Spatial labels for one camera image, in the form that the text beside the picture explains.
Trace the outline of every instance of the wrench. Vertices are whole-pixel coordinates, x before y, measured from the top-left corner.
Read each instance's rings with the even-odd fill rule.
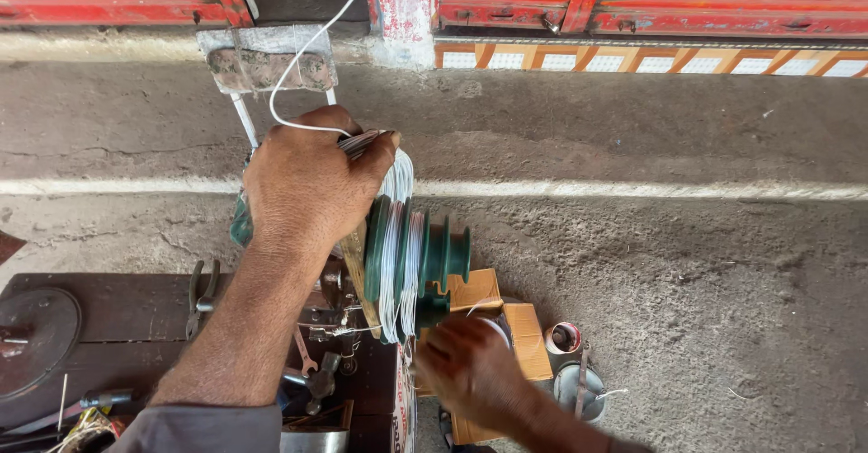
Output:
[[[301,353],[301,375],[305,378],[309,378],[310,373],[308,370],[311,368],[313,371],[320,370],[320,366],[317,365],[308,355],[307,355],[307,346],[305,346],[305,338],[301,336],[301,330],[298,326],[295,326],[295,344],[298,346],[298,352]]]

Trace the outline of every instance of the finger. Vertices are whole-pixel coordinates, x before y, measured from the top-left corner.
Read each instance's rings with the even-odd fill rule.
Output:
[[[400,142],[401,135],[395,131],[382,132],[375,137],[362,156],[350,164],[355,181],[376,191],[383,184],[386,171],[395,163],[395,150]]]
[[[416,370],[432,387],[439,382],[441,376],[448,375],[452,367],[449,359],[443,353],[428,346],[427,343],[416,344],[413,362],[416,364]]]
[[[319,109],[304,113],[294,119],[292,122],[305,126],[314,127],[331,127],[346,131],[351,135],[362,132],[362,127],[350,117],[350,113],[340,105],[325,105]],[[331,143],[337,143],[338,138],[342,136],[341,132],[337,131],[314,131],[308,130],[310,136],[321,137],[327,139]]]
[[[490,333],[497,333],[491,326],[482,322],[483,317],[450,316],[439,327],[445,327],[458,336],[482,343]]]
[[[460,334],[448,327],[437,326],[428,333],[425,342],[449,358],[462,355],[466,349],[465,341]]]

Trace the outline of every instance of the green pulley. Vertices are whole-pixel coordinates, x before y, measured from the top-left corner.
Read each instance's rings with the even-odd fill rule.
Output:
[[[416,336],[422,328],[432,328],[449,316],[449,295],[438,295],[437,289],[429,287],[422,290],[422,296],[416,301]]]
[[[368,216],[368,235],[365,242],[364,257],[364,296],[374,302],[379,298],[380,271],[383,264],[383,246],[389,219],[389,205],[392,200],[385,195],[378,197]],[[404,272],[407,260],[407,245],[410,236],[410,213],[412,199],[408,199],[398,228],[395,255],[395,301],[401,297],[404,286]],[[422,226],[422,247],[419,260],[419,297],[425,295],[426,282],[438,282],[440,292],[446,292],[446,276],[460,275],[464,282],[471,272],[471,230],[464,228],[463,234],[450,234],[449,217],[443,224],[432,225],[430,215],[425,211]]]

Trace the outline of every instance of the sleeve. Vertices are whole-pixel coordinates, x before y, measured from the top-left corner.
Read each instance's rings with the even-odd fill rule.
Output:
[[[282,424],[277,405],[149,407],[108,453],[278,453]]]

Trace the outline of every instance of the metal disc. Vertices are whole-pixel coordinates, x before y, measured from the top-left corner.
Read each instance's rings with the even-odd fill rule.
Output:
[[[69,292],[37,289],[0,301],[0,329],[27,339],[22,348],[0,354],[0,401],[27,392],[59,368],[80,328],[81,309]]]

